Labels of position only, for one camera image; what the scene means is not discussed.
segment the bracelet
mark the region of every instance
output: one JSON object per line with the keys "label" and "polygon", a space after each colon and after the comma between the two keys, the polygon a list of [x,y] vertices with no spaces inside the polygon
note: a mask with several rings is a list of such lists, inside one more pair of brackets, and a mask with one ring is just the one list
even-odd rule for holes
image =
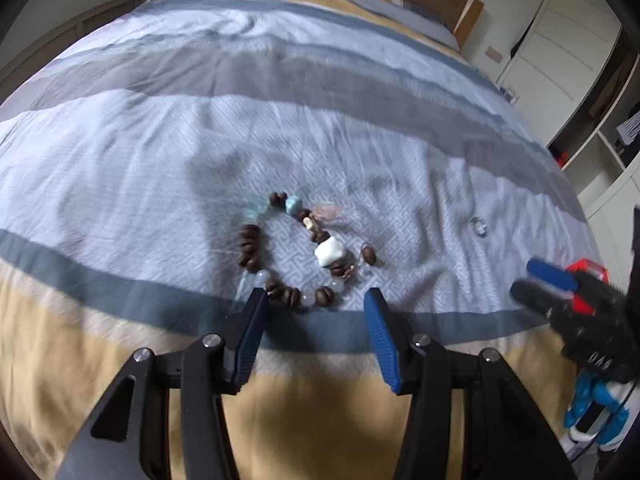
{"label": "bracelet", "polygon": [[344,290],[344,282],[356,274],[361,259],[370,266],[376,263],[376,253],[368,242],[363,243],[358,259],[355,260],[340,240],[322,229],[321,221],[334,218],[339,208],[322,203],[311,211],[303,206],[299,197],[287,196],[284,192],[272,192],[268,203],[274,209],[284,209],[311,232],[311,241],[318,244],[314,251],[318,264],[328,267],[332,276],[329,285],[322,285],[316,288],[314,293],[307,293],[300,292],[294,286],[284,285],[273,272],[263,269],[259,254],[262,231],[257,221],[260,215],[266,212],[266,208],[259,207],[257,212],[251,210],[247,216],[252,223],[244,224],[240,229],[242,255],[238,264],[256,275],[255,286],[263,287],[271,300],[279,300],[287,308],[295,308],[299,304],[306,307],[315,304],[329,306],[334,302],[336,294]]}

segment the black cable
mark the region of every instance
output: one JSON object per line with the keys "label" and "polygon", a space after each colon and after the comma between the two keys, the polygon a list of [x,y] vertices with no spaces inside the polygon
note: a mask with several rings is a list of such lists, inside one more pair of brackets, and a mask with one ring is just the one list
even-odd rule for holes
{"label": "black cable", "polygon": [[613,418],[620,412],[620,410],[622,410],[622,408],[625,407],[626,402],[629,400],[629,397],[631,397],[631,394],[636,389],[636,386],[638,386],[639,381],[640,381],[640,378],[636,377],[636,380],[634,381],[634,385],[631,387],[628,394],[626,394],[625,400],[623,400],[622,403],[616,408],[615,412],[611,413],[607,417],[607,420],[602,425],[602,427],[596,432],[596,434],[593,435],[593,438],[591,439],[591,441],[583,449],[580,450],[580,453],[578,453],[574,458],[571,459],[571,463],[574,463],[576,460],[578,460],[582,455],[584,455],[587,452],[587,450],[591,446],[593,446],[593,443],[596,442],[596,440],[598,439],[598,436],[605,430],[605,428],[609,425],[609,423],[613,420]]}

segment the striped bedspread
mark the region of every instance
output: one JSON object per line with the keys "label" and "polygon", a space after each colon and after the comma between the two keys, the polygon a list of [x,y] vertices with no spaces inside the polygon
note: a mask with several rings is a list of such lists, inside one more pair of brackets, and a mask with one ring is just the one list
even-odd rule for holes
{"label": "striped bedspread", "polygon": [[[273,305],[251,380],[225,398],[243,479],[391,477],[409,399],[370,354],[370,286],[449,348],[503,352],[559,428],[574,367],[508,290],[532,256],[599,256],[494,86],[349,0],[149,0],[0,106],[0,420],[43,479],[133,349],[184,348],[248,297],[237,232],[273,190],[340,205],[327,229],[382,265],[335,308]],[[326,283],[287,220],[264,223],[271,268]]]}

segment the metal bolt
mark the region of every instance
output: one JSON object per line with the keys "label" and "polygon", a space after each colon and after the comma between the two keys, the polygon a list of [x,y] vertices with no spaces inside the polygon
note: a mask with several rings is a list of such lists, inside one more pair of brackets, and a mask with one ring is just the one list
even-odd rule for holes
{"label": "metal bolt", "polygon": [[482,358],[488,363],[495,363],[500,360],[500,353],[495,348],[485,348],[482,350]]}
{"label": "metal bolt", "polygon": [[471,227],[474,229],[476,234],[481,238],[484,238],[486,236],[487,229],[489,228],[486,222],[482,220],[479,216],[474,216],[471,219]]}
{"label": "metal bolt", "polygon": [[149,348],[138,348],[133,352],[133,360],[137,363],[146,361],[151,357],[151,350]]}
{"label": "metal bolt", "polygon": [[218,334],[207,334],[202,338],[202,344],[207,348],[218,346],[222,343],[222,338]]}
{"label": "metal bolt", "polygon": [[431,338],[426,334],[414,334],[411,338],[411,342],[419,347],[427,346],[431,343]]}

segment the bedspread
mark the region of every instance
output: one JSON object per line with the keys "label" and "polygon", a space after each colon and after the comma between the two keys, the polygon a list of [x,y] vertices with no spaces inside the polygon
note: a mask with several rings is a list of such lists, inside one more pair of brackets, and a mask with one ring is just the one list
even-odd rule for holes
{"label": "bedspread", "polygon": [[[133,349],[184,348],[248,297],[243,207],[274,190],[340,205],[327,229],[382,264],[334,308],[272,306],[254,374],[224,399],[242,478],[390,478],[408,399],[370,353],[370,286],[448,348],[497,348],[559,428],[574,367],[508,291],[532,256],[599,256],[494,86],[348,0],[148,0],[0,106],[0,420],[42,478]],[[264,221],[271,268],[325,283],[287,220]]]}

